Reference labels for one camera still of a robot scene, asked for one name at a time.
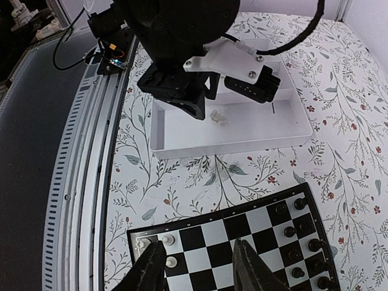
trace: flower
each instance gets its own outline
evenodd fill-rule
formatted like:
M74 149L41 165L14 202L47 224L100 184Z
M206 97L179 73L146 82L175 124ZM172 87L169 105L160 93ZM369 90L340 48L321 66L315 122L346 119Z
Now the flower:
M274 176L268 177L268 184L271 184L271 183L272 184L276 183L276 179Z
M308 109L308 111L309 111L309 112L314 112L314 111L315 111L315 108L314 108L314 107L312 107L311 105L310 105L310 106L308 106L308 108L307 108L307 109Z

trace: black cable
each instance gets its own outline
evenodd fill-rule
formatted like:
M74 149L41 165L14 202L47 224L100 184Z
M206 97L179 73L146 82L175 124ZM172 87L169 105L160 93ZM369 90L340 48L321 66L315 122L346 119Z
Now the black cable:
M298 35L295 39L290 41L288 44L282 45L281 47L275 48L273 50L267 50L267 51L261 51L258 50L257 54L258 55L271 55L271 56L276 56L280 53L284 53L294 47L296 47L298 44L302 43L303 41L306 40L316 29L316 27L319 24L319 21L321 20L323 14L325 11L325 0L318 0L318 8L316 10L314 18L310 21L309 25L307 28L300 34ZM231 41L238 41L237 38L235 38L232 35L224 34L223 37L230 39Z
M61 42L63 41L63 39L65 38L65 36L68 34L69 30L73 28L74 24L77 22L77 20L81 17L81 15L85 12L85 8L82 8L81 12L79 13L79 15L74 19L74 21L69 25L69 27L67 27L66 31L64 32L64 34L61 36L61 38L59 39L59 41L57 42L55 48L54 48L54 53L53 53L53 65L54 65L54 68L56 68L57 70L59 71L67 71L67 70L70 70L74 67L76 67L77 65L81 64L82 62L84 62L86 59L91 59L95 56L98 56L99 53L95 53L94 55L91 55L91 56L87 56L85 58L82 58L80 59L78 62L66 67L66 68L61 68L61 67L58 67L58 65L56 64L56 61L55 61L55 57L56 57L56 53L59 49L59 46L61 45Z

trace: tablecloth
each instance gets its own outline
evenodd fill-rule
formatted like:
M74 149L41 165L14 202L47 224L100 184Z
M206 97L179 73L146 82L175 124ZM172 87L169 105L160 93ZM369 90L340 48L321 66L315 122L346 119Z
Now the tablecloth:
M279 46L309 21L239 13L230 33L240 39L269 38ZM112 169L106 290L132 265L128 229L214 212L304 181L324 221L342 289L388 290L388 78L340 22L322 20L311 37L282 57L314 129L310 141L285 149L158 161L149 150L152 97L136 86L150 60L138 47Z

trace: white tray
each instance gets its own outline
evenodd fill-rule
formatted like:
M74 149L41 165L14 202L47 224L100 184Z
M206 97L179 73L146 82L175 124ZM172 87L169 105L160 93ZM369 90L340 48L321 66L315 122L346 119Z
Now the white tray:
M260 50L273 48L268 39L244 42ZM206 99L204 121L154 99L151 151L158 159L174 159L304 144L313 130L290 75L279 56L265 56L265 65L281 79L273 103L259 104L232 92L225 88L223 79L216 100ZM212 121L209 116L214 109L230 122L219 125Z

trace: table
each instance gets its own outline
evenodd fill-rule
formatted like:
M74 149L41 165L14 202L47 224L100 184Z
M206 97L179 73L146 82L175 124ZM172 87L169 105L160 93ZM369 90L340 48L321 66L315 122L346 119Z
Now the table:
M239 39L270 38L279 46L309 21L239 13L230 33ZM311 37L282 57L314 129L310 141L286 149L158 161L149 150L152 97L136 86L150 65L139 46L112 168L106 290L132 265L127 229L217 211L304 181L324 220L342 289L388 289L388 78L340 22L321 21Z

